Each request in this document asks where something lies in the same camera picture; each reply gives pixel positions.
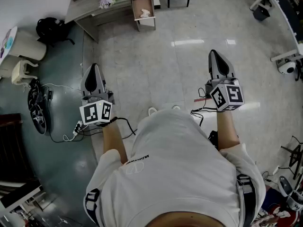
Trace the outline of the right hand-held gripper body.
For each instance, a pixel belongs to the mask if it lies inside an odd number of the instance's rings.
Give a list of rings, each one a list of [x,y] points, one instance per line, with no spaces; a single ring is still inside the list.
[[[205,92],[214,101],[217,111],[233,111],[244,105],[242,89],[236,78],[209,80]]]

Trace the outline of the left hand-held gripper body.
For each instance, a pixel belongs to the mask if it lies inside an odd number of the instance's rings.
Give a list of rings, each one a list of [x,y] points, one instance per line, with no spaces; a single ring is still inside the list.
[[[105,93],[96,95],[82,91],[81,102],[79,109],[84,125],[101,125],[110,121],[115,104],[112,91],[106,90]]]

